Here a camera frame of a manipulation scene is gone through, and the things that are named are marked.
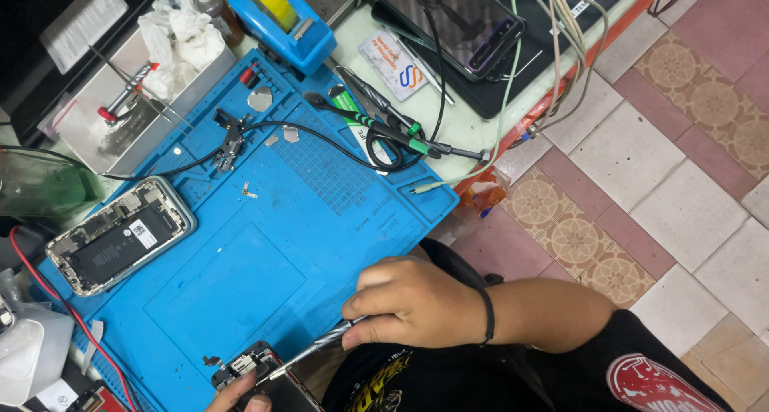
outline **phone screen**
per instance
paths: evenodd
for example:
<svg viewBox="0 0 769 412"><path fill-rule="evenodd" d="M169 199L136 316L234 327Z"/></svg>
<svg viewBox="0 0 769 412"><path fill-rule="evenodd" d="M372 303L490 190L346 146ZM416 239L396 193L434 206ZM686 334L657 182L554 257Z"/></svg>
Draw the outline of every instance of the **phone screen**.
<svg viewBox="0 0 769 412"><path fill-rule="evenodd" d="M433 39L416 0L385 0ZM424 0L435 20L441 47L471 73L498 59L496 51L516 38L523 23L495 0Z"/></svg>

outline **black t-shirt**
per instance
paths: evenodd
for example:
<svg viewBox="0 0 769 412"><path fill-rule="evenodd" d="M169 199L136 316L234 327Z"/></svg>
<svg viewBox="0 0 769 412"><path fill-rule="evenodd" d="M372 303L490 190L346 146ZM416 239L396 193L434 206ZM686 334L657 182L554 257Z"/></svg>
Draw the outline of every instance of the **black t-shirt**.
<svg viewBox="0 0 769 412"><path fill-rule="evenodd" d="M510 359L499 346L364 345L341 365L322 404L327 412L733 412L627 310L572 352L526 351L533 378Z"/></svg>

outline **blue silicone repair mat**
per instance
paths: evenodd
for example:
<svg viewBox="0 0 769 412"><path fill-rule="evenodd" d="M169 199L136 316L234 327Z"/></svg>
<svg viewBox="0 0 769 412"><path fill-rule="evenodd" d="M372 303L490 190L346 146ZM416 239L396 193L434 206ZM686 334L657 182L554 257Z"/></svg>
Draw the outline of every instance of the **blue silicone repair mat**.
<svg viewBox="0 0 769 412"><path fill-rule="evenodd" d="M273 92L263 113L247 104L249 90L238 82L253 62L264 74L257 87ZM252 50L187 116L196 131L189 137L173 131L136 175L173 170L220 145L225 130L212 120L215 106L237 118L255 116L247 124L306 125L364 158L338 115L316 111L301 97L312 90L328 99L340 83L324 66L300 82ZM272 135L278 140L265 145ZM216 370L203 364L204 355L227 361L264 339L292 357L338 322L361 269L407 253L458 201L447 186L409 193L414 182L437 180L423 162L380 176L306 131L288 143L280 126L268 126L247 133L247 140L233 171L217 173L206 162L169 176L197 230L113 289L79 298L50 260L40 267L84 319L105 323L101 344L147 411L203 410L214 395ZM241 193L245 182L258 198ZM85 349L79 329L74 341ZM94 363L123 394L98 353Z"/></svg>

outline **black bracelet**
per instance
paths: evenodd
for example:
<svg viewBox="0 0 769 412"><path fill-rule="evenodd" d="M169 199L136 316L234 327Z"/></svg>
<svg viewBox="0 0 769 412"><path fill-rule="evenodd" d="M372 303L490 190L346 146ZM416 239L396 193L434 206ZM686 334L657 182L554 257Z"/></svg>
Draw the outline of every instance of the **black bracelet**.
<svg viewBox="0 0 769 412"><path fill-rule="evenodd" d="M486 304L486 339L479 346L483 346L488 343L488 340L494 338L494 307L491 305L491 298L486 293L486 290L482 287L476 288L481 294L484 304Z"/></svg>

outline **hand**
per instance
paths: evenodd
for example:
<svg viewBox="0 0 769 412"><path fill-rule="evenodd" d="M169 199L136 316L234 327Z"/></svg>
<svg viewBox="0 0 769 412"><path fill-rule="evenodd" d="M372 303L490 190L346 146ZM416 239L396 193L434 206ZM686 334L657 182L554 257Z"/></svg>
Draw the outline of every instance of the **hand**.
<svg viewBox="0 0 769 412"><path fill-rule="evenodd" d="M379 315L344 333L345 349L361 343L452 347L486 339L481 294L416 257L390 257L363 269L358 292L341 314L345 319Z"/></svg>
<svg viewBox="0 0 769 412"><path fill-rule="evenodd" d="M240 397L256 385L256 372L251 371L233 380L225 389L214 394L214 401L203 412L228 412L236 405ZM256 395L248 401L245 412L270 412L272 402L269 397Z"/></svg>

